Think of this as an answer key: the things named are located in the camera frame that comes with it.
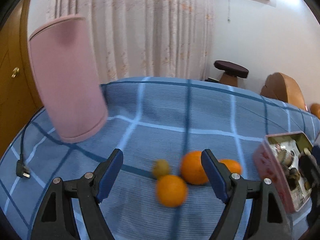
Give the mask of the small yellow-green fruit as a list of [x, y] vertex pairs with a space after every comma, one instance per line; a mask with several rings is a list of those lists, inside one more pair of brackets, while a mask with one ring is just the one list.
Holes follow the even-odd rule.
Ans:
[[152, 175], [156, 179], [159, 179], [169, 174], [171, 174], [171, 168], [169, 163], [165, 159], [158, 159], [153, 162]]

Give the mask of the dark round stool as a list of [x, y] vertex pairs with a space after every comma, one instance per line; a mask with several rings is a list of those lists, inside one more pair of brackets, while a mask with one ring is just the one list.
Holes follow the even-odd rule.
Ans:
[[228, 61], [217, 60], [214, 62], [214, 67], [223, 71], [219, 82], [233, 87], [238, 87], [238, 78], [246, 79], [249, 74], [247, 68]]

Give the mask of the blue plaid tablecloth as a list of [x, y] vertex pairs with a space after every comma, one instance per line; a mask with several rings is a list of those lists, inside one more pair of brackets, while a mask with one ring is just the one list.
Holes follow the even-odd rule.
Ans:
[[210, 149], [233, 159], [246, 179], [259, 178], [252, 155], [268, 134], [302, 131], [311, 142], [319, 119], [249, 90], [160, 77], [122, 79], [102, 86], [104, 127], [76, 144], [62, 142], [41, 110], [1, 159], [1, 210], [29, 239], [37, 210], [55, 177], [77, 179], [122, 150], [124, 163], [101, 211], [116, 239], [208, 239], [223, 212], [211, 186], [190, 186], [179, 208], [159, 204], [151, 167], [168, 161], [179, 174], [188, 152]]

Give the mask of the pink cylindrical appliance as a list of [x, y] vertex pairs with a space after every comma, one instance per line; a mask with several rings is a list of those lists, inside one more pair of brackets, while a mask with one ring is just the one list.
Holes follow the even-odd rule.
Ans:
[[61, 140], [95, 135], [108, 111], [86, 19], [68, 15], [44, 24], [29, 37], [28, 51], [37, 91]]

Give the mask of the small orange mandarin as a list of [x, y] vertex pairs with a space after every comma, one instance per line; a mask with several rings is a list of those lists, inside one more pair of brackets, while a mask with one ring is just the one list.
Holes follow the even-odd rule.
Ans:
[[236, 160], [220, 159], [219, 162], [223, 163], [231, 173], [237, 173], [239, 175], [242, 175], [242, 166]]

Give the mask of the large orange mandarin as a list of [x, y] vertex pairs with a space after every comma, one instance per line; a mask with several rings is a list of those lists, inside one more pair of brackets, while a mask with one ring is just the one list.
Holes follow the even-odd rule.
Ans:
[[189, 152], [181, 161], [181, 176], [191, 185], [204, 185], [208, 183], [208, 177], [201, 163], [201, 153], [201, 151]]

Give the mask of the brown leather sofa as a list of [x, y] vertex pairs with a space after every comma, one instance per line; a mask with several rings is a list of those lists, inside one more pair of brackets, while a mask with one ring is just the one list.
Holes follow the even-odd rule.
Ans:
[[260, 95], [308, 110], [298, 83], [283, 73], [276, 72], [269, 75], [260, 91]]

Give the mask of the pink floral curtain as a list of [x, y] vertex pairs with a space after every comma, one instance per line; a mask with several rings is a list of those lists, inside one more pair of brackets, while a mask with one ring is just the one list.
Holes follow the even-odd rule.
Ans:
[[87, 20], [101, 83], [208, 76], [214, 0], [49, 0], [49, 20], [75, 14]]

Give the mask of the pink metal tin box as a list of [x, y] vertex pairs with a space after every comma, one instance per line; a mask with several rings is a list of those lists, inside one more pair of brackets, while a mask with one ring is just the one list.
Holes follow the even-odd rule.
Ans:
[[301, 174], [298, 183], [287, 181], [289, 169], [296, 168], [300, 173], [298, 161], [304, 148], [312, 149], [306, 134], [290, 132], [266, 135], [253, 153], [260, 178], [272, 181], [287, 213], [299, 211], [311, 195], [311, 188]]

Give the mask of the dark brown water chestnut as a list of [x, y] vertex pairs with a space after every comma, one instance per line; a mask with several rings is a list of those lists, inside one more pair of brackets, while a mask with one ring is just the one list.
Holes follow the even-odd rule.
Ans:
[[296, 168], [291, 168], [289, 169], [289, 175], [287, 177], [287, 181], [293, 182], [293, 183], [298, 183], [300, 180], [300, 173]]

